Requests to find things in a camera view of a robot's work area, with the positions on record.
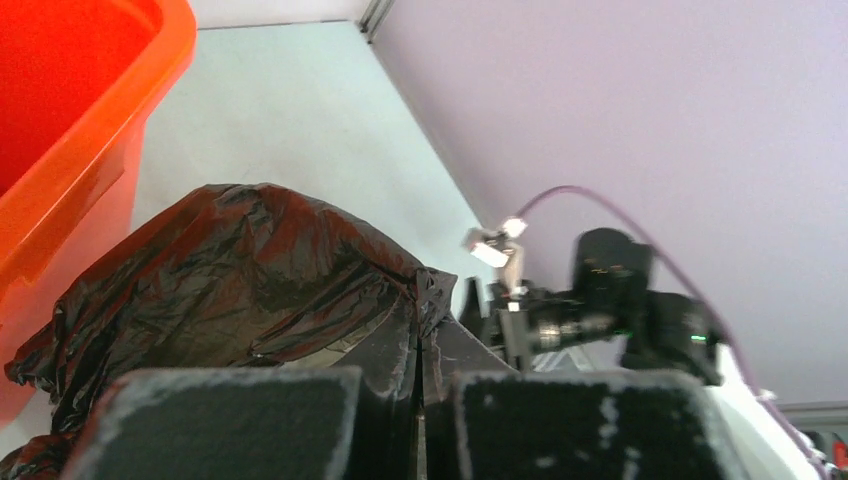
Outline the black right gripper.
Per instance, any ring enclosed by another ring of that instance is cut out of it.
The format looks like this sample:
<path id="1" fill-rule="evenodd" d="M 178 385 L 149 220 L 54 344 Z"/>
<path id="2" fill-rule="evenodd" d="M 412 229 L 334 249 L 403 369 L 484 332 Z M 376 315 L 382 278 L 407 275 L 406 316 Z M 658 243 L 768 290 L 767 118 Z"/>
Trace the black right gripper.
<path id="1" fill-rule="evenodd" d="M 502 328 L 502 310 L 507 310 L 510 300 L 509 290 L 499 280 L 487 286 L 491 297 L 485 297 L 483 282 L 479 277 L 465 280 L 465 298 L 459 316 L 463 325 L 492 354 L 518 371 L 530 370 L 530 355 L 519 353 L 507 345 Z"/>

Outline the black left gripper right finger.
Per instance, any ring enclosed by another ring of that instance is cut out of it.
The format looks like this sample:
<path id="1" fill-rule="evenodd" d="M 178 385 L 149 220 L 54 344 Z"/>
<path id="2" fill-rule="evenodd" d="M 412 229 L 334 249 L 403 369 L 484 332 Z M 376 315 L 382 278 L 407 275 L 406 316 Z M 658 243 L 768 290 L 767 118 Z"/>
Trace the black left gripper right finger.
<path id="1" fill-rule="evenodd" d="M 671 371 L 456 376 L 440 479 L 748 479 L 693 377 Z"/>

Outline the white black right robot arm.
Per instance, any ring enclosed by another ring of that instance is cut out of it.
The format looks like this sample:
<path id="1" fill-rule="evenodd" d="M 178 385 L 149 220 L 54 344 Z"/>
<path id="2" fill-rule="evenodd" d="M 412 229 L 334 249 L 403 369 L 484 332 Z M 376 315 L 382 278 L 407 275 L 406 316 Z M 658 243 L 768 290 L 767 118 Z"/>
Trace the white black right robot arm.
<path id="1" fill-rule="evenodd" d="M 653 248 L 598 228 L 575 245 L 571 287 L 553 292 L 526 280 L 519 218 L 497 230 L 471 229 L 465 245 L 496 274 L 482 309 L 470 285 L 461 323 L 510 367 L 530 372 L 536 357 L 617 337 L 621 367 L 675 370 L 697 379 L 757 479 L 835 479 L 827 455 L 777 410 L 770 391 L 746 378 L 726 329 L 701 300 L 649 286 Z"/>

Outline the black plastic trash bag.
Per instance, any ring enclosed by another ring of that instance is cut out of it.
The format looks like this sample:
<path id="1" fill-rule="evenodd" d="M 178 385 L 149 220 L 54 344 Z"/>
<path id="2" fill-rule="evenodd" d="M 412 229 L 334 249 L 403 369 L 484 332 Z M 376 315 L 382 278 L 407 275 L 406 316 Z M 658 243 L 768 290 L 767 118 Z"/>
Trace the black plastic trash bag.
<path id="1" fill-rule="evenodd" d="M 1 475 L 64 479 L 99 403 L 139 371 L 358 368 L 366 479 L 403 479 L 419 338 L 450 318 L 456 281 L 327 202 L 271 184 L 198 188 L 82 273 L 6 364 L 52 415 Z"/>

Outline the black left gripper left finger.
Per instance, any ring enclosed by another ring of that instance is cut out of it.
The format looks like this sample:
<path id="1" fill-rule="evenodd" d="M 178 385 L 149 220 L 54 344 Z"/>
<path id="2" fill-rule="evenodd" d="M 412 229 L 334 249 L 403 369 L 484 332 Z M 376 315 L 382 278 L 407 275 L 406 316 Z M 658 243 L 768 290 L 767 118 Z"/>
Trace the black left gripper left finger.
<path id="1" fill-rule="evenodd" d="M 110 388 L 64 479 L 366 479 L 358 368 L 139 371 Z"/>

